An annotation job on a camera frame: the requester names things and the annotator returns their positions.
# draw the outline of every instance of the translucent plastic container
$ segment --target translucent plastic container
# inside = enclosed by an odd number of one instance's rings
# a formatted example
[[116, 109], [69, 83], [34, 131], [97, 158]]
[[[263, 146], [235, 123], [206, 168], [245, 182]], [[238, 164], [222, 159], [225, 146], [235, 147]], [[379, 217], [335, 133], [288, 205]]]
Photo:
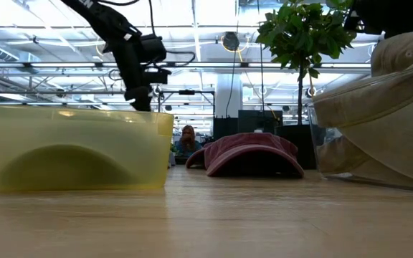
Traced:
[[159, 188], [174, 117], [0, 106], [0, 191]]
[[413, 190], [413, 69], [324, 92], [308, 109], [324, 176]]

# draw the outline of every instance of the plant stem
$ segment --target plant stem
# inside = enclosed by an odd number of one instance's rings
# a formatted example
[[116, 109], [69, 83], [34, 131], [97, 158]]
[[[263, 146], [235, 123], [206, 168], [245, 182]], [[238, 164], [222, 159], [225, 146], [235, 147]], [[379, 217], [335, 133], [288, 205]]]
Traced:
[[303, 76], [304, 76], [304, 66], [303, 59], [300, 61], [299, 66], [299, 96], [298, 96], [298, 125], [302, 125], [302, 90], [303, 90]]

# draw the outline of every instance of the beige cloth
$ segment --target beige cloth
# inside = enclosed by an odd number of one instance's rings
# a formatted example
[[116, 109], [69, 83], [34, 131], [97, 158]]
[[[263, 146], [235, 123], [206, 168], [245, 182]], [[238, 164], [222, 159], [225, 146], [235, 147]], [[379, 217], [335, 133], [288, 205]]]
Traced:
[[320, 170], [413, 184], [413, 32], [381, 42], [371, 61], [372, 78], [314, 98], [319, 126], [343, 134], [318, 149]]

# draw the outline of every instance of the desk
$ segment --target desk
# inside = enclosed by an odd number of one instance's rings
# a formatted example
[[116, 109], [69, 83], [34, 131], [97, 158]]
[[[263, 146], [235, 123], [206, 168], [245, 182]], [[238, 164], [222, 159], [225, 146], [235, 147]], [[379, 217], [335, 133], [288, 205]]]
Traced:
[[307, 175], [0, 195], [0, 257], [413, 257], [413, 192]]

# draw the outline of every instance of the cable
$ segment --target cable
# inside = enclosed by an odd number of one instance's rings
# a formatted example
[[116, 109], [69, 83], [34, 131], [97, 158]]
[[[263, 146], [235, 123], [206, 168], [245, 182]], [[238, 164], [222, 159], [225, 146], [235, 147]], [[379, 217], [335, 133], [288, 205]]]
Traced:
[[[238, 36], [238, 27], [239, 27], [239, 13], [237, 12], [237, 31], [235, 34]], [[229, 100], [227, 101], [227, 106], [226, 106], [226, 118], [227, 118], [227, 113], [229, 112], [229, 105], [230, 105], [230, 100], [232, 99], [232, 92], [234, 91], [234, 76], [235, 76], [235, 59], [237, 58], [237, 50], [234, 51], [234, 61], [232, 64], [232, 81], [230, 82], [230, 93], [229, 93]]]
[[116, 2], [113, 2], [113, 1], [98, 0], [98, 3], [110, 4], [110, 5], [113, 5], [113, 6], [129, 6], [129, 5], [132, 5], [132, 4], [136, 4], [139, 1], [140, 0], [133, 0], [133, 1], [126, 2], [126, 3], [116, 3]]
[[192, 58], [188, 61], [183, 63], [181, 66], [187, 66], [188, 64], [192, 63], [195, 60], [195, 53], [192, 51], [171, 51], [171, 50], [167, 50], [167, 53], [170, 54], [192, 54]]
[[115, 82], [122, 80], [122, 77], [120, 77], [120, 78], [118, 78], [118, 79], [113, 78], [113, 73], [114, 73], [114, 72], [118, 72], [118, 70], [117, 70], [117, 69], [112, 69], [111, 71], [109, 71], [108, 77], [109, 77], [111, 80], [115, 81]]
[[149, 13], [151, 14], [151, 28], [152, 28], [152, 34], [156, 34], [156, 29], [154, 28], [154, 13], [152, 10], [152, 0], [149, 0]]
[[[260, 100], [261, 102], [264, 102], [264, 100], [259, 96], [259, 93], [256, 91], [255, 86], [252, 84], [251, 79], [250, 79], [250, 76], [248, 75], [248, 72], [247, 72], [247, 71], [245, 71], [245, 74], [246, 74], [246, 76], [247, 76], [247, 78], [248, 78], [248, 82], [250, 83], [250, 85], [251, 85], [251, 87], [252, 87], [252, 90], [256, 93], [256, 96], [259, 98], [259, 100]], [[280, 119], [277, 118], [275, 112], [273, 112], [272, 108], [271, 108], [270, 106], [267, 106], [267, 107], [270, 109], [270, 112], [272, 112], [273, 118], [274, 118], [276, 121], [280, 121]]]
[[[257, 14], [261, 15], [259, 0], [257, 0]], [[265, 120], [265, 103], [264, 103], [264, 61], [262, 60], [262, 43], [260, 43], [261, 50], [261, 91], [262, 91], [262, 116]]]
[[[153, 8], [152, 8], [152, 0], [149, 0], [149, 11], [150, 11], [150, 14], [151, 14], [152, 33], [155, 35], [156, 34], [156, 29], [154, 27], [154, 15], [153, 15]], [[192, 63], [195, 60], [195, 53], [192, 52], [192, 51], [170, 51], [170, 50], [167, 50], [166, 52], [170, 53], [170, 54], [192, 54], [192, 58], [188, 62], [183, 63], [181, 66], [187, 66], [188, 64]]]

